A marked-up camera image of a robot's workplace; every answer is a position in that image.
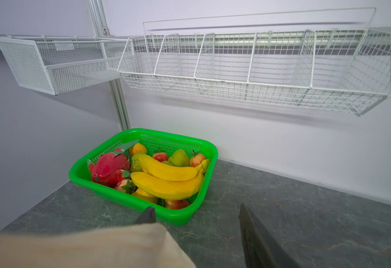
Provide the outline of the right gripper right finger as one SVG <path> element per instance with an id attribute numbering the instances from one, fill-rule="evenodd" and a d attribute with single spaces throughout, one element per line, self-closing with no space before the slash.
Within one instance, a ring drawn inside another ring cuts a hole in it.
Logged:
<path id="1" fill-rule="evenodd" d="M 239 223 L 245 263 L 248 268 L 299 268 L 245 204 L 240 206 Z"/>

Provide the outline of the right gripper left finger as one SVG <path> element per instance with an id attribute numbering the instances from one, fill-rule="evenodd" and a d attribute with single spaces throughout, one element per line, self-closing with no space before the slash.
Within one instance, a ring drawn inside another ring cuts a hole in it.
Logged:
<path id="1" fill-rule="evenodd" d="M 135 221 L 135 224 L 152 223 L 156 223 L 156 211 L 154 207 L 147 207 Z"/>

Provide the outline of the beige plastic bag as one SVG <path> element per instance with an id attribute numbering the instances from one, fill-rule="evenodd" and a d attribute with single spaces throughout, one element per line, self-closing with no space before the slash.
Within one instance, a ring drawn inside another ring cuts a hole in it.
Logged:
<path id="1" fill-rule="evenodd" d="M 159 223 L 58 236 L 0 235 L 0 268 L 193 268 Z"/>

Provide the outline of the yellow banana bunch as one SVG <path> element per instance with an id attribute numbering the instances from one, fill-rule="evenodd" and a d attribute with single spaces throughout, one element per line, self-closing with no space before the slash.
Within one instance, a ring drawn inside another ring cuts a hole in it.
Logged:
<path id="1" fill-rule="evenodd" d="M 133 183 L 161 199 L 183 200 L 197 194 L 204 181 L 210 160 L 196 167 L 176 167 L 163 164 L 148 155 L 139 157 L 142 170 L 131 173 Z"/>

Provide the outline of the green plastic basket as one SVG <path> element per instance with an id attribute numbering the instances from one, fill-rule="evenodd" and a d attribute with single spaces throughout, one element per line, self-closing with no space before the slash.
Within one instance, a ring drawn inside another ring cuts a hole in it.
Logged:
<path id="1" fill-rule="evenodd" d="M 131 157 L 137 153 L 145 153 L 163 164 L 176 167 L 196 167 L 203 160 L 209 159 L 211 162 L 207 172 L 204 173 L 204 181 L 199 192 L 183 200 L 161 199 L 137 187 L 131 180 L 131 172 L 129 177 L 118 182 L 114 188 L 95 183 L 91 179 L 86 160 L 89 159 L 96 163 L 102 154 L 115 151 L 119 145 L 133 140 L 139 140 L 139 142 L 129 149 Z M 90 189 L 103 199 L 135 211 L 142 212 L 147 207 L 154 207 L 161 221 L 182 226 L 190 221 L 204 202 L 217 160 L 218 150 L 211 142 L 161 131 L 134 128 L 114 135 L 78 160 L 69 171 L 69 179 L 77 185 Z"/>

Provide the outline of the green yellow pear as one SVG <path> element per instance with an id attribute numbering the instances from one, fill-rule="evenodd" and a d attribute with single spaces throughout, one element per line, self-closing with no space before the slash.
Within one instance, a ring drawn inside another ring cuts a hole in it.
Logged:
<path id="1" fill-rule="evenodd" d="M 140 156 L 145 155 L 145 153 L 137 153 L 134 154 L 132 159 L 131 159 L 131 166 L 130 166 L 130 172 L 142 172 L 142 167 L 140 164 Z"/>

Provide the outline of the pink dragon fruit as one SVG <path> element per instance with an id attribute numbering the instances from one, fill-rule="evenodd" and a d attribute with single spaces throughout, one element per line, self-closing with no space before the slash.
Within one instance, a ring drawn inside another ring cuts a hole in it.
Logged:
<path id="1" fill-rule="evenodd" d="M 130 176 L 132 164 L 129 149 L 139 140 L 119 145 L 115 151 L 102 154 L 96 163 L 86 160 L 91 179 L 98 184 L 114 188 L 118 182 Z"/>

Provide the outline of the white mesh box basket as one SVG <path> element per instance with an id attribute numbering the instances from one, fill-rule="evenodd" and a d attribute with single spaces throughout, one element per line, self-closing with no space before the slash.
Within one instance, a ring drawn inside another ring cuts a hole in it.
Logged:
<path id="1" fill-rule="evenodd" d="M 0 49 L 20 87 L 57 96 L 119 78 L 125 39 L 2 36 Z"/>

